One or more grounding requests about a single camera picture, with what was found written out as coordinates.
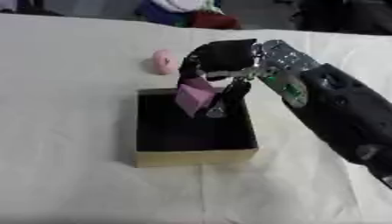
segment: white tablecloth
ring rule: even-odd
[[[262,146],[251,161],[141,169],[127,157],[136,90],[178,78],[148,73],[142,62],[157,49],[180,59],[212,40],[283,39],[392,100],[392,38],[13,15],[0,30],[2,223],[392,221],[392,192],[258,81],[246,97]]]

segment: red object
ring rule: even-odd
[[[237,18],[208,11],[196,11],[192,15],[192,27],[239,30],[240,23]]]

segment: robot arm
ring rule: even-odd
[[[212,42],[187,56],[178,85],[206,76],[206,81],[233,77],[199,116],[219,118],[259,79],[296,117],[351,163],[365,165],[392,188],[392,105],[354,77],[319,64],[282,40]]]

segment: pink foam ball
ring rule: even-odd
[[[179,65],[169,50],[158,50],[152,55],[154,67],[159,74],[173,74]]]

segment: black box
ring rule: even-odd
[[[175,93],[139,91],[137,167],[240,162],[257,151],[244,101],[223,118],[191,118],[175,102]]]

